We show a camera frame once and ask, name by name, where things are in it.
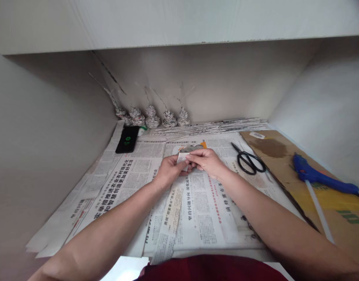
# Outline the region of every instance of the cardboard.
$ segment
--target cardboard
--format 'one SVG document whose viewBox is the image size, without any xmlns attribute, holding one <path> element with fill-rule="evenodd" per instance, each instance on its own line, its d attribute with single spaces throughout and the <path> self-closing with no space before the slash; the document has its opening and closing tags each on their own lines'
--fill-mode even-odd
<svg viewBox="0 0 359 281">
<path fill-rule="evenodd" d="M 290 142 L 278 131 L 256 131 L 264 139 L 241 132 L 241 136 L 270 169 L 302 208 L 304 214 L 324 234 L 316 208 L 304 182 L 294 171 L 292 158 L 296 153 L 303 156 L 314 169 L 337 179 L 305 152 Z M 319 183 L 312 184 L 322 207 L 335 244 L 359 263 L 359 197 L 344 194 Z"/>
</svg>

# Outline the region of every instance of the scissors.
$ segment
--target scissors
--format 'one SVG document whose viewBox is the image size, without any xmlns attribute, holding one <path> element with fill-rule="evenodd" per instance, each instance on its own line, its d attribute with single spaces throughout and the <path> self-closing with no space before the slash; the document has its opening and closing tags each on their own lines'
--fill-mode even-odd
<svg viewBox="0 0 359 281">
<path fill-rule="evenodd" d="M 254 156 L 254 155 L 252 155 L 252 154 L 250 154 L 250 153 L 248 153 L 248 152 L 241 151 L 241 150 L 239 149 L 239 147 L 237 147 L 234 143 L 231 143 L 231 145 L 234 147 L 234 149 L 235 149 L 235 150 L 237 151 L 237 153 L 238 153 L 238 156 L 237 156 L 238 164 L 239 164 L 239 167 L 240 167 L 244 172 L 246 172 L 247 174 L 250 174 L 250 175 L 255 175 L 257 172 L 263 173 L 263 172 L 266 171 L 266 166 L 265 166 L 264 162 L 263 162 L 260 158 Z M 258 167 L 256 167 L 256 165 L 253 163 L 253 161 L 251 160 L 250 157 L 256 159 L 256 160 L 261 164 L 262 169 L 259 169 Z M 242 164 L 241 164 L 241 159 L 242 159 L 242 161 L 243 161 L 244 163 L 246 163 L 246 164 L 252 169 L 252 172 L 247 171 L 247 170 L 242 166 Z"/>
</svg>

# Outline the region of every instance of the black smartphone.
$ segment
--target black smartphone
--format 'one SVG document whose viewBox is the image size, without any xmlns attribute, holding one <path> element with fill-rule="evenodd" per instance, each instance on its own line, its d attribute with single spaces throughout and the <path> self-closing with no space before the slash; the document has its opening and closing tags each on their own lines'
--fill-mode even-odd
<svg viewBox="0 0 359 281">
<path fill-rule="evenodd" d="M 116 153 L 130 153 L 134 151 L 139 128 L 139 126 L 124 128 L 121 134 L 120 142 L 117 145 Z"/>
</svg>

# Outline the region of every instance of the scissor handle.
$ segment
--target scissor handle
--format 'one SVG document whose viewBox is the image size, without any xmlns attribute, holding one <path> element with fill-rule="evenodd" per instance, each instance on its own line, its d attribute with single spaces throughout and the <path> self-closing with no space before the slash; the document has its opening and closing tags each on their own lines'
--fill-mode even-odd
<svg viewBox="0 0 359 281">
<path fill-rule="evenodd" d="M 255 174 L 257 173 L 256 166 L 253 164 L 253 162 L 251 161 L 251 159 L 249 158 L 248 155 L 246 155 L 246 156 L 247 156 L 249 162 L 242 157 L 242 154 L 243 154 L 243 153 L 240 153 L 240 154 L 238 154 L 238 156 L 237 156 L 239 167 L 240 167 L 244 172 L 246 172 L 247 174 L 250 174 L 250 175 L 252 175 L 252 176 L 255 175 Z M 247 171 L 247 170 L 242 166 L 242 164 L 241 164 L 241 159 L 242 159 L 242 161 L 243 161 L 244 163 L 246 163 L 246 164 L 252 169 L 252 172 Z"/>
<path fill-rule="evenodd" d="M 248 161 L 247 161 L 246 159 L 244 159 L 244 158 L 242 157 L 242 155 L 245 155 L 245 156 L 247 157 Z M 260 163 L 260 165 L 262 166 L 262 169 L 259 169 L 259 168 L 253 163 L 253 161 L 251 160 L 250 157 L 256 159 L 256 160 Z M 252 155 L 252 154 L 250 154 L 250 153 L 248 153 L 248 152 L 243 151 L 242 153 L 238 154 L 238 157 L 237 157 L 237 158 L 238 158 L 239 167 L 240 167 L 244 172 L 246 172 L 247 174 L 250 174 L 250 175 L 253 176 L 253 175 L 255 175 L 255 174 L 257 173 L 257 171 L 259 171 L 260 173 L 263 173 L 263 172 L 266 171 L 266 166 L 265 166 L 264 162 L 263 162 L 260 158 L 254 156 L 254 155 Z M 243 161 L 244 163 L 246 163 L 246 164 L 252 169 L 252 172 L 247 171 L 247 170 L 242 166 L 240 159 L 242 159 L 242 161 Z"/>
<path fill-rule="evenodd" d="M 248 152 L 245 152 L 245 151 L 243 152 L 243 154 L 245 154 L 245 155 L 248 157 L 248 160 L 251 162 L 251 164 L 253 165 L 253 167 L 255 167 L 255 169 L 256 169 L 257 171 L 259 171 L 260 173 L 263 173 L 263 172 L 266 171 L 265 163 L 264 163 L 260 158 L 256 157 L 256 156 L 253 155 L 253 154 L 250 154 L 250 153 L 248 153 Z M 254 159 L 256 159 L 257 162 L 260 163 L 262 169 L 259 169 L 259 168 L 252 162 L 252 160 L 250 159 L 250 156 L 253 157 Z"/>
</svg>

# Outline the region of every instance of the person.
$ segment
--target person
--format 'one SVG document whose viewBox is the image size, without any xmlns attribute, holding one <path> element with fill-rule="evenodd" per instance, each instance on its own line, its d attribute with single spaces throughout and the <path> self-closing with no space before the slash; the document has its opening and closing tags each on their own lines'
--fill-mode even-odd
<svg viewBox="0 0 359 281">
<path fill-rule="evenodd" d="M 178 176 L 195 167 L 219 181 L 255 231 L 295 280 L 359 280 L 359 264 L 293 213 L 229 170 L 211 149 L 176 164 L 162 160 L 157 176 L 83 229 L 30 281 L 100 280 L 123 254 L 144 218 Z M 182 170 L 188 165 L 188 171 Z M 147 266 L 139 280 L 286 280 L 268 265 L 243 257 L 201 255 Z"/>
</svg>

